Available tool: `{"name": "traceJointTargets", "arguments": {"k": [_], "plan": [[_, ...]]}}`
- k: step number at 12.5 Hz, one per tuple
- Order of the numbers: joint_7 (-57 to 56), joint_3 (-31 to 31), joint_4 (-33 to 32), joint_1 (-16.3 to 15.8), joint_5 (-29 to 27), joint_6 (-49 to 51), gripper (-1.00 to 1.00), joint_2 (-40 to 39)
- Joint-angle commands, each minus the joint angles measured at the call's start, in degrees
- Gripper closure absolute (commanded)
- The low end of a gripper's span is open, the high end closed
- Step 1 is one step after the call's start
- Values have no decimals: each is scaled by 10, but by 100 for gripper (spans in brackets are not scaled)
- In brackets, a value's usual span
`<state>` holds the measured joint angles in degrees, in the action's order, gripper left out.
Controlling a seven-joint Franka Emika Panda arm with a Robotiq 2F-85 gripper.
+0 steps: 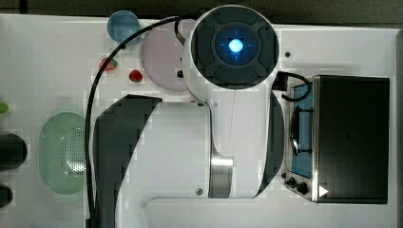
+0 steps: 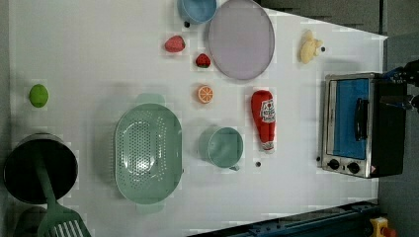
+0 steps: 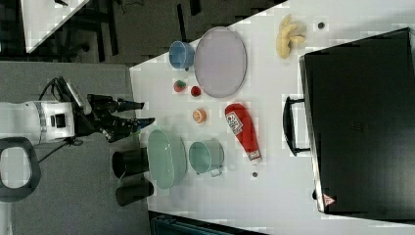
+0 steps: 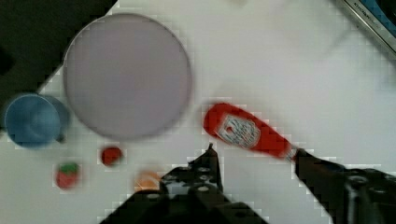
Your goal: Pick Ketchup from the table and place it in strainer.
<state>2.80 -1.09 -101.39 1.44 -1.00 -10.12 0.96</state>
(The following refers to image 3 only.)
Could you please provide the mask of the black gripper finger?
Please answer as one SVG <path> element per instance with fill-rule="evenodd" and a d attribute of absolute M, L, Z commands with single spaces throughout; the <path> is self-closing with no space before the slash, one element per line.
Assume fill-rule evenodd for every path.
<path fill-rule="evenodd" d="M 115 125 L 113 130 L 113 141 L 118 141 L 138 133 L 141 129 L 151 125 L 156 119 L 148 118 L 121 118 Z"/>
<path fill-rule="evenodd" d="M 119 112 L 133 111 L 133 110 L 142 110 L 145 106 L 144 103 L 137 103 L 133 101 L 118 100 L 117 110 Z"/>

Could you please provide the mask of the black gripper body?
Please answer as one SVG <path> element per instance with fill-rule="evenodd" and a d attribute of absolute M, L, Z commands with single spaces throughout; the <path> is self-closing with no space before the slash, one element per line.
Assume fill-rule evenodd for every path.
<path fill-rule="evenodd" d="M 88 94 L 87 101 L 92 111 L 89 115 L 75 118 L 75 134 L 81 137 L 101 132 L 109 143 L 115 142 L 118 117 L 114 116 L 114 112 L 120 108 L 120 100 L 115 100 L 112 96 Z"/>

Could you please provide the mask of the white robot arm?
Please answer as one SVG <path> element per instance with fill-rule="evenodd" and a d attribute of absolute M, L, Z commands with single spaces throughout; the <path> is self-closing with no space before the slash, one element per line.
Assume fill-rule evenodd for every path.
<path fill-rule="evenodd" d="M 70 95 L 55 101 L 1 104 L 1 201 L 18 202 L 38 186 L 41 161 L 35 147 L 50 143 L 74 144 L 78 137 L 102 133 L 111 143 L 152 124 L 149 118 L 118 114 L 141 110 L 142 103 L 90 95 L 81 101 Z"/>

